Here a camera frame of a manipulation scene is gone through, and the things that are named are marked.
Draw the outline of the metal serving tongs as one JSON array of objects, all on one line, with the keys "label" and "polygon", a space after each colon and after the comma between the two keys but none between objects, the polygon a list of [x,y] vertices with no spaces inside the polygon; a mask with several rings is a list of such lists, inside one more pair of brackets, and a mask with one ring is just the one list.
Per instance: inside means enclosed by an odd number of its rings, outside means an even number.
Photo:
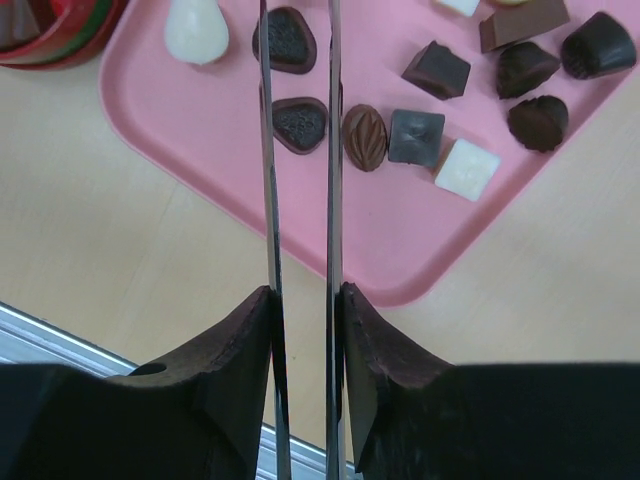
[{"label": "metal serving tongs", "polygon": [[[331,26],[329,48],[329,152],[328,152],[328,224],[327,224],[327,298],[326,298],[326,477],[345,479],[344,445],[344,348],[339,331],[339,300],[343,283],[342,253],[342,180],[343,153],[341,121],[343,87],[341,80],[341,8],[338,0],[328,3]],[[263,179],[267,231],[269,285],[274,294],[275,320],[272,327],[272,357],[275,382],[275,432],[277,477],[290,479],[291,451],[286,369],[284,309],[280,250],[279,208],[274,160],[273,101],[269,51],[268,9],[260,3],[258,21],[260,61],[260,112],[263,153]]]}]

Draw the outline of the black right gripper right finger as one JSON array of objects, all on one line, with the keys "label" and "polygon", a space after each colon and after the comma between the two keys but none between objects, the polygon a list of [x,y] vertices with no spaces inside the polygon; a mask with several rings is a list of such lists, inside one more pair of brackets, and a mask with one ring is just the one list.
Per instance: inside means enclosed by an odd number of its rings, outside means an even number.
[{"label": "black right gripper right finger", "polygon": [[367,479],[635,479],[635,363],[454,365],[342,289],[351,436]]}]

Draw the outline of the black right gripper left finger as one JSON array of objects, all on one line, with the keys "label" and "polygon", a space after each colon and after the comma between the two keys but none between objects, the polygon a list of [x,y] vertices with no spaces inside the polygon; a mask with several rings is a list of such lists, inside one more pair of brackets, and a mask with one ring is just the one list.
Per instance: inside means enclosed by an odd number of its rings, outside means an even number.
[{"label": "black right gripper left finger", "polygon": [[5,479],[251,479],[270,361],[272,299],[126,376],[60,364],[1,369]]}]

